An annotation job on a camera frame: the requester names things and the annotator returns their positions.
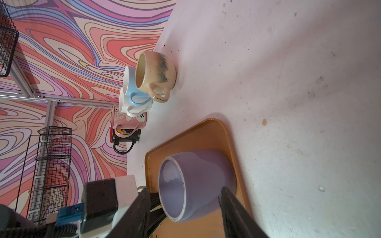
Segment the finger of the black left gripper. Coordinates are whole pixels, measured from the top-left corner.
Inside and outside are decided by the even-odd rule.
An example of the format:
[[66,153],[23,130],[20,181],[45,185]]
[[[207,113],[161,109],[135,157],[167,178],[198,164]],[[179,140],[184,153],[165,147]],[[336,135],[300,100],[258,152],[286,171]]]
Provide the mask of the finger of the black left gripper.
[[150,237],[167,218],[159,198],[159,193],[150,192],[150,217],[147,236]]

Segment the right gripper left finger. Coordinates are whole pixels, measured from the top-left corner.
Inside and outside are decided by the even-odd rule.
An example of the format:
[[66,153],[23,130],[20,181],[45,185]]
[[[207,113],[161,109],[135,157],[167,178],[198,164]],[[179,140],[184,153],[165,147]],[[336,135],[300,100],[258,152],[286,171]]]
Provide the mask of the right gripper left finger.
[[107,238],[146,238],[150,217],[150,193],[144,188]]

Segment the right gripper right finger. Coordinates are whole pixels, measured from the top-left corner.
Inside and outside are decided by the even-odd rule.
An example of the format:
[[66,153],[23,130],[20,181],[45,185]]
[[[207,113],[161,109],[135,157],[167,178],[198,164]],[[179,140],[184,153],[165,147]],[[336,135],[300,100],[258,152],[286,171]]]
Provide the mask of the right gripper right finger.
[[223,187],[219,204],[226,238],[268,238],[228,187]]

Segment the purple mug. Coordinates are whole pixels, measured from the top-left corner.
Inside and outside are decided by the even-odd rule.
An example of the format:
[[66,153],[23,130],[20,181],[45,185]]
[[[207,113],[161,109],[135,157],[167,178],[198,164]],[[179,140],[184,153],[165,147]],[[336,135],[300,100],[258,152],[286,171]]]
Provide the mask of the purple mug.
[[237,190],[234,167],[217,149],[179,152],[166,157],[159,169],[158,193],[173,222],[205,217],[220,208],[224,187]]

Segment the black red mug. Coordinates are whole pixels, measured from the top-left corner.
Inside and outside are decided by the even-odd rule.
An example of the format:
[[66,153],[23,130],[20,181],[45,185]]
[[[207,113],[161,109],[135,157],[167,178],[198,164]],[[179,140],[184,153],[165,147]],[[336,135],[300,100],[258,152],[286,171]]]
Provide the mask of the black red mug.
[[[118,130],[109,129],[110,142],[113,144],[113,150],[119,155],[128,154],[134,145],[140,140],[141,130]],[[126,151],[120,151],[117,149],[121,143],[131,143],[131,146]]]

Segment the pink floral mug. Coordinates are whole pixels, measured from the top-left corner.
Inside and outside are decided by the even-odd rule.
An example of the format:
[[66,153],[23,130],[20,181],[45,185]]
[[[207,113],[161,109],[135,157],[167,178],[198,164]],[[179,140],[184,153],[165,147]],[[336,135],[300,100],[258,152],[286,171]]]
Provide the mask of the pink floral mug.
[[120,138],[127,138],[136,131],[145,128],[147,122],[147,112],[130,117],[126,113],[120,112],[118,107],[113,105],[111,116],[111,133],[115,133]]

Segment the white cream mug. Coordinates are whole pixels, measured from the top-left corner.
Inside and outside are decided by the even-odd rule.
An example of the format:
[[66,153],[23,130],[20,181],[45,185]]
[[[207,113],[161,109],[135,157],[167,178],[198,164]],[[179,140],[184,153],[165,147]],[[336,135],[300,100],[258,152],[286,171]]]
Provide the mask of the white cream mug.
[[150,99],[148,103],[143,106],[133,106],[129,97],[123,94],[121,88],[119,94],[119,109],[121,113],[126,113],[129,117],[138,117],[140,114],[148,112],[152,108],[153,101]]

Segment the light blue mug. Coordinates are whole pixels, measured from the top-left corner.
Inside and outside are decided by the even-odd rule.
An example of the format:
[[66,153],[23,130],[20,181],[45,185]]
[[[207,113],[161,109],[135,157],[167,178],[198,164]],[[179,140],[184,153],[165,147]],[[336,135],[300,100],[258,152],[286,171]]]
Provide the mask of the light blue mug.
[[123,76],[123,95],[127,96],[127,99],[133,106],[143,106],[152,101],[148,94],[140,91],[136,85],[136,68],[127,65],[124,70]]

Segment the beige ceramic teapot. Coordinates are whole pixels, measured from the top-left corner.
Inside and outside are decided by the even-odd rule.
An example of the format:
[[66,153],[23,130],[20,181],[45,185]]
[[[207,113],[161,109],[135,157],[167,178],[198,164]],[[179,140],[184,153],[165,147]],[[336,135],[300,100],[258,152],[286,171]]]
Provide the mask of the beige ceramic teapot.
[[176,83],[172,61],[159,52],[143,52],[138,60],[135,83],[138,90],[158,103],[166,103]]

